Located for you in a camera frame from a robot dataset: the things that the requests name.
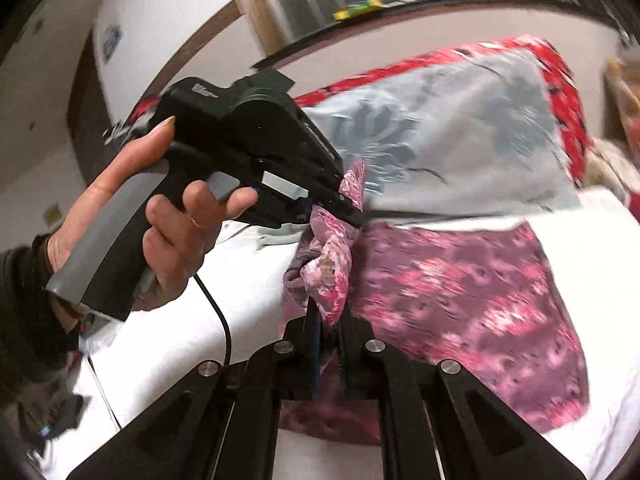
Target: person's left hand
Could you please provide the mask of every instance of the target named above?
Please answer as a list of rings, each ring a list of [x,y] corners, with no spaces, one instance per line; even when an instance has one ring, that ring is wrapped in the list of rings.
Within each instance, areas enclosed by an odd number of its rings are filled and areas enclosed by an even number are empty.
[[[47,254],[54,272],[65,263],[107,200],[130,176],[157,162],[173,138],[174,118],[171,118],[125,146],[82,193],[60,229],[49,239]],[[151,310],[178,298],[188,279],[202,265],[204,255],[213,248],[222,222],[236,218],[256,200],[257,193],[245,187],[233,192],[226,202],[219,203],[201,180],[192,182],[184,190],[185,212],[176,209],[163,195],[151,197],[146,205],[146,218],[151,227],[145,232],[142,247],[158,282],[144,298],[136,299],[134,309]]]

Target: person's arm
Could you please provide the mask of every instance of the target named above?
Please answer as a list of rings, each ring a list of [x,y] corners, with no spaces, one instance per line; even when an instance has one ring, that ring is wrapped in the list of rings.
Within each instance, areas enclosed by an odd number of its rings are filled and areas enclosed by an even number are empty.
[[[0,256],[0,411],[29,383],[45,382],[65,367],[78,347],[78,315],[46,293],[52,273],[61,269],[100,208],[133,174],[157,162],[174,138],[167,120],[130,142],[69,210],[50,237],[36,237],[30,248]],[[218,238],[222,222],[253,205],[257,194],[242,188],[218,203],[203,181],[192,182],[182,195],[184,212],[162,196],[146,205],[151,227],[142,248],[158,282],[135,308],[151,310],[178,298]]]

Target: power cord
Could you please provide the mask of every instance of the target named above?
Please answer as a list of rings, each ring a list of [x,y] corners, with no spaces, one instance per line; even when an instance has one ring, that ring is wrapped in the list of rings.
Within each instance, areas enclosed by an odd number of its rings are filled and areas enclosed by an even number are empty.
[[[226,322],[225,315],[222,314],[222,311],[220,310],[220,307],[216,303],[216,300],[213,299],[212,295],[207,290],[207,287],[204,286],[204,283],[202,283],[202,280],[200,279],[200,277],[197,274],[195,274],[193,276],[193,279],[196,280],[196,283],[200,287],[200,290],[209,300],[209,303],[213,307],[213,310],[216,312],[216,314],[218,314],[218,317],[220,318],[220,323],[222,323],[222,329],[225,331],[225,360],[223,362],[223,366],[229,366],[229,363],[231,362],[231,330],[229,330],[229,323]],[[118,418],[116,417],[116,414],[111,408],[111,405],[107,400],[107,396],[104,394],[104,390],[102,389],[102,385],[100,384],[100,379],[98,378],[98,374],[95,372],[94,361],[91,359],[91,355],[89,353],[87,353],[86,355],[86,360],[89,363],[89,366],[94,374],[95,383],[98,386],[98,390],[100,391],[100,396],[102,397],[102,400],[104,401],[105,405],[107,406],[107,409],[109,410],[111,419],[113,420],[114,424],[118,427],[118,431],[120,431],[122,429],[122,425],[120,424],[120,421],[118,420]]]

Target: yellow object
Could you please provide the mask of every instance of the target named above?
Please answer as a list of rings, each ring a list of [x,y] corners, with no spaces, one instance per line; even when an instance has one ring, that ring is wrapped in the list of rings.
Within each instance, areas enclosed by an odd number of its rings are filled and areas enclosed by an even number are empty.
[[[356,2],[341,7],[334,12],[334,20],[336,22],[344,22],[356,16],[373,12],[374,10],[384,7],[381,0],[367,0],[366,2]]]

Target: finger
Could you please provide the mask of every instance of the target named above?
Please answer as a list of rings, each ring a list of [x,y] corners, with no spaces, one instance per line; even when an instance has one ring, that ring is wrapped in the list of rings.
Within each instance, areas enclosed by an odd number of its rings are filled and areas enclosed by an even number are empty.
[[[91,186],[114,194],[130,176],[162,158],[174,139],[174,133],[175,117],[169,117],[149,134],[127,144]]]
[[[188,215],[202,229],[204,251],[208,253],[216,243],[220,227],[226,219],[226,208],[213,196],[206,182],[191,182],[182,195],[182,203]]]
[[[196,273],[204,257],[202,230],[163,195],[146,203],[146,219],[179,252],[187,271]]]
[[[238,218],[242,213],[254,205],[258,200],[258,194],[251,187],[236,189],[226,201],[226,220]]]
[[[166,293],[166,300],[178,298],[187,288],[189,279],[181,254],[155,227],[147,229],[142,237],[142,250],[146,262],[156,273],[158,283]]]

